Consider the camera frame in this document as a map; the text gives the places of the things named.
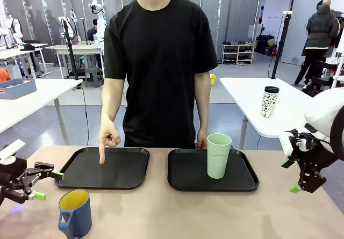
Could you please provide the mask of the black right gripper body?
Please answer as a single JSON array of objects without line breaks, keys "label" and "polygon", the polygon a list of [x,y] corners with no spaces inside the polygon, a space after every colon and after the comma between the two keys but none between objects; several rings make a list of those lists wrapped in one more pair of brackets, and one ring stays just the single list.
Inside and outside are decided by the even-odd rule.
[{"label": "black right gripper body", "polygon": [[313,193],[320,188],[326,178],[320,171],[336,161],[336,156],[325,148],[327,142],[316,138],[311,133],[289,131],[292,153],[288,159],[294,160],[300,168],[299,180],[302,191]]}]

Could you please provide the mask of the person's right hand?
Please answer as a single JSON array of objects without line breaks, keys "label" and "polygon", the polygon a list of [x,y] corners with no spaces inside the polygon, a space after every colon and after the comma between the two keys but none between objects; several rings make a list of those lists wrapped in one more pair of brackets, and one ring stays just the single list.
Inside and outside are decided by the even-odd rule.
[{"label": "person's right hand", "polygon": [[98,137],[99,163],[105,162],[105,147],[116,147],[121,143],[120,136],[116,130],[115,124],[111,119],[101,120],[101,127]]}]

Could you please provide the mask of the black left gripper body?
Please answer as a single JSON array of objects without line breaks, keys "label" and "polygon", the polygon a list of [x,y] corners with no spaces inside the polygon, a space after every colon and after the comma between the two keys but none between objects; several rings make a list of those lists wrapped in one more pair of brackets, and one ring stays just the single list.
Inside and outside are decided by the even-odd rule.
[{"label": "black left gripper body", "polygon": [[32,179],[26,179],[27,176],[32,175],[35,168],[28,168],[27,161],[22,158],[17,158],[11,164],[1,164],[1,194],[5,190],[23,190],[25,194],[31,194]]}]

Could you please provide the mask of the person's left hand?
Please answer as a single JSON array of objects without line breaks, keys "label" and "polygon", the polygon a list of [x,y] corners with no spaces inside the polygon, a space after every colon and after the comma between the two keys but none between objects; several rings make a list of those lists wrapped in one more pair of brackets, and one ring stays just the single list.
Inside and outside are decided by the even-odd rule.
[{"label": "person's left hand", "polygon": [[197,134],[196,149],[206,149],[207,148],[207,130],[201,128]]}]

